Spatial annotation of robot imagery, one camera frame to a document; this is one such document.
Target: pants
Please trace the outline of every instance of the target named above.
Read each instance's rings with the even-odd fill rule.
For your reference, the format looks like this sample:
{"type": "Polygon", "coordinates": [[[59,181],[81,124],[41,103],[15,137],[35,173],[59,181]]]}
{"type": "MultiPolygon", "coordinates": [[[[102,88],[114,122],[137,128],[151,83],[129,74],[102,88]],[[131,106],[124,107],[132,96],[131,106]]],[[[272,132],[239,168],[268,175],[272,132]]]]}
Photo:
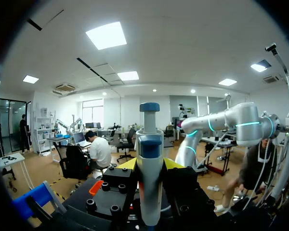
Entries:
{"type": "Polygon", "coordinates": [[[101,167],[95,161],[90,160],[90,168],[91,170],[95,170],[95,169],[103,169],[104,167],[101,167]]]}
{"type": "Polygon", "coordinates": [[[20,149],[22,152],[25,152],[25,147],[27,148],[28,151],[30,150],[28,137],[24,134],[20,135],[20,149]]]}

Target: man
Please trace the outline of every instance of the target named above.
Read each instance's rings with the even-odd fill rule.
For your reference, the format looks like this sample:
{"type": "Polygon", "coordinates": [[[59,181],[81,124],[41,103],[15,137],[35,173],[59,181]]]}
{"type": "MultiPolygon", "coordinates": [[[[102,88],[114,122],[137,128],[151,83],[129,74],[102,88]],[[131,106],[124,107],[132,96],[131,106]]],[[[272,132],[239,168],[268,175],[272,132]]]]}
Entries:
{"type": "Polygon", "coordinates": [[[233,197],[236,187],[239,187],[240,191],[242,191],[244,188],[248,190],[254,190],[264,162],[265,167],[256,190],[263,190],[265,183],[262,184],[262,182],[263,181],[269,182],[272,179],[274,171],[276,169],[277,153],[275,153],[275,158],[273,160],[274,151],[276,152],[276,149],[275,146],[272,144],[272,142],[270,142],[266,154],[266,159],[264,159],[267,144],[268,139],[264,139],[259,144],[249,149],[247,154],[244,156],[239,176],[235,180],[229,182],[225,190],[222,205],[216,206],[216,209],[214,210],[216,213],[226,212],[229,210],[230,201],[233,197]],[[269,179],[272,161],[273,161],[273,169],[271,177],[269,179]]]}
{"type": "Polygon", "coordinates": [[[25,153],[25,146],[28,150],[28,152],[30,151],[30,147],[29,147],[29,143],[28,143],[28,132],[27,132],[27,128],[26,128],[26,120],[25,117],[26,115],[23,114],[22,116],[22,120],[19,123],[19,128],[20,128],[20,148],[22,153],[25,153]]]}
{"type": "Polygon", "coordinates": [[[98,137],[95,132],[88,131],[85,134],[86,141],[91,142],[90,166],[91,169],[102,169],[110,165],[111,152],[107,140],[98,137]]]}

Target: white robotic arm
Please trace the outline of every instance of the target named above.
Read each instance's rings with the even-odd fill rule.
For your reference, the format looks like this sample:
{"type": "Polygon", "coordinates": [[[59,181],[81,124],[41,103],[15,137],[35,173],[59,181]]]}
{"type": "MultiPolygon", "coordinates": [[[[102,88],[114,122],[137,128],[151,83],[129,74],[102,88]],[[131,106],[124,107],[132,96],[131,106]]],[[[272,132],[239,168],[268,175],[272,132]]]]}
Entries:
{"type": "Polygon", "coordinates": [[[186,133],[175,162],[182,166],[195,166],[196,147],[204,131],[236,129],[236,142],[241,146],[253,146],[262,139],[275,138],[279,131],[276,115],[258,116],[254,103],[240,103],[230,109],[201,117],[187,118],[182,123],[186,133]]]}

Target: glass door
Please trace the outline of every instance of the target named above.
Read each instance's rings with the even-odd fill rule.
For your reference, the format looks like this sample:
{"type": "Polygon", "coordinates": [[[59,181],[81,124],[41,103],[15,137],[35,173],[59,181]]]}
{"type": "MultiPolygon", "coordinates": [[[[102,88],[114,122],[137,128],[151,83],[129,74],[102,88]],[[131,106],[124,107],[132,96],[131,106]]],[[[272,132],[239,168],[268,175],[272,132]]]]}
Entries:
{"type": "Polygon", "coordinates": [[[1,127],[1,138],[0,146],[4,154],[12,151],[10,143],[9,133],[9,101],[0,99],[0,127],[1,127]]]}
{"type": "Polygon", "coordinates": [[[9,127],[12,152],[21,149],[21,135],[19,124],[22,120],[22,115],[26,115],[26,102],[10,101],[9,127]]]}

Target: sneaker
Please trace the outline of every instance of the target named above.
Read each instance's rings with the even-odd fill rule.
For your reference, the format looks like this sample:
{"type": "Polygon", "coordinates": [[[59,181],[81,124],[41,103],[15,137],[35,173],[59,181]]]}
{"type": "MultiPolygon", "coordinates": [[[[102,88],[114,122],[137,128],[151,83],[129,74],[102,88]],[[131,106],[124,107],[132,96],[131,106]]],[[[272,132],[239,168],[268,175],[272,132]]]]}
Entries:
{"type": "Polygon", "coordinates": [[[226,212],[228,212],[229,209],[230,209],[230,207],[225,208],[223,205],[218,205],[218,206],[216,206],[214,212],[215,213],[221,213],[221,212],[226,213],[226,212]]]}

